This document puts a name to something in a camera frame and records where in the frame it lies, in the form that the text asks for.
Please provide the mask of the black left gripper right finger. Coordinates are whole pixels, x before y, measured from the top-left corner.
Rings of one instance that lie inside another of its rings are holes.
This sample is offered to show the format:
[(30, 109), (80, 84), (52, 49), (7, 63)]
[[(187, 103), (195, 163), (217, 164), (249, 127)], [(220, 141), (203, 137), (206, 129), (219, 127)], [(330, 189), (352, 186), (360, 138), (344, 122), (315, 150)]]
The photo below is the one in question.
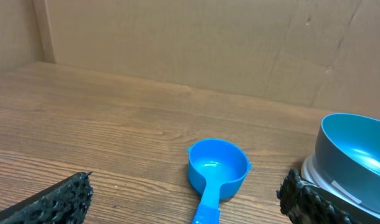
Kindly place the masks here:
[(318, 187), (290, 169), (277, 190), (280, 211), (294, 224), (380, 224), (380, 218)]

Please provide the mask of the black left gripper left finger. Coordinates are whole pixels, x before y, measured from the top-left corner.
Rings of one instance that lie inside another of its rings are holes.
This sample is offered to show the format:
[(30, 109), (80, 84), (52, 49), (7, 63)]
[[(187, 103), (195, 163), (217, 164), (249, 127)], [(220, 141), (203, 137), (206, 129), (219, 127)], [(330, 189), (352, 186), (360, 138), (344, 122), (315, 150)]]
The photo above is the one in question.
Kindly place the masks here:
[(82, 224), (93, 196), (89, 176), (78, 172), (0, 211), (0, 224)]

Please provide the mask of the blue plastic measuring scoop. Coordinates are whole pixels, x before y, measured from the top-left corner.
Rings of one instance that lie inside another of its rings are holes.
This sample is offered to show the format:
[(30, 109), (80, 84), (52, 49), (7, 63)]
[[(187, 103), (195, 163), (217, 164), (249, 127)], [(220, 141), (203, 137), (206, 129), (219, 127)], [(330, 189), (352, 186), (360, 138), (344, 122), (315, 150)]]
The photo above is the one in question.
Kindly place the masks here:
[(202, 139), (188, 148), (188, 180), (201, 195), (192, 224), (218, 224), (219, 203), (233, 197), (252, 169), (246, 154), (222, 139)]

